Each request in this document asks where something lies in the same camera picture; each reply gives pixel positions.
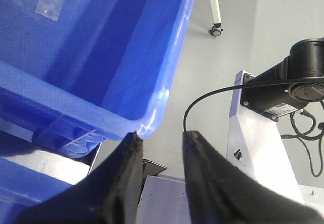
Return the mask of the black robot arm base joint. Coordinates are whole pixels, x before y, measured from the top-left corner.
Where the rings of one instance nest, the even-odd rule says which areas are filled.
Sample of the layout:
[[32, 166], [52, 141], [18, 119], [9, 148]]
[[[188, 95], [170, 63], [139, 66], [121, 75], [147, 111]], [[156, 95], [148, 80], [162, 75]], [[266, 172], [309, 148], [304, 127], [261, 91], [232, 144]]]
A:
[[323, 100], [323, 38], [294, 44], [282, 62], [260, 75], [244, 76], [240, 104], [266, 118], [278, 118]]

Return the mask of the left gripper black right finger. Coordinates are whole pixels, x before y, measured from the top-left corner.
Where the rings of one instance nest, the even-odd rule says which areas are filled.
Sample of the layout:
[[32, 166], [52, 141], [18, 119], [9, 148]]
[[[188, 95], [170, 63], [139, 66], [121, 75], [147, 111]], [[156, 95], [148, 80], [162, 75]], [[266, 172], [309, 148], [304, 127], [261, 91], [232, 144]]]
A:
[[316, 210], [233, 166], [199, 131], [183, 132], [182, 150], [192, 223], [323, 223]]

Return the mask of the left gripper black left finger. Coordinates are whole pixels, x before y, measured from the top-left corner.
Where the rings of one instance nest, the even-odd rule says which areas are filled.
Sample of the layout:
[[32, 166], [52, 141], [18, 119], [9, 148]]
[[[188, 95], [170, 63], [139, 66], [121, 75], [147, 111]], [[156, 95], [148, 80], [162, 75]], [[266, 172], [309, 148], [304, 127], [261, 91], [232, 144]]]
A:
[[142, 190], [143, 145], [136, 132], [86, 178], [24, 210], [15, 223], [135, 223]]

